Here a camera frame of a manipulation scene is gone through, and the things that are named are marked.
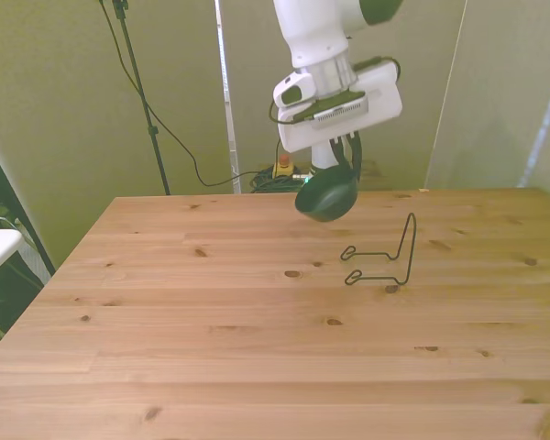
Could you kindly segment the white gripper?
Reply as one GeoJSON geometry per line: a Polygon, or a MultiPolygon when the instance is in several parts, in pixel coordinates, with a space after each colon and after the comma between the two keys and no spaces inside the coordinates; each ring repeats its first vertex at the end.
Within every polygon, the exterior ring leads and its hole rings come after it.
{"type": "Polygon", "coordinates": [[[394,60],[356,65],[329,60],[297,69],[277,85],[277,126],[285,151],[313,151],[315,166],[347,166],[342,137],[349,135],[352,170],[361,178],[358,131],[400,115],[400,68],[394,60]],[[332,153],[325,149],[331,147],[332,153]]]}

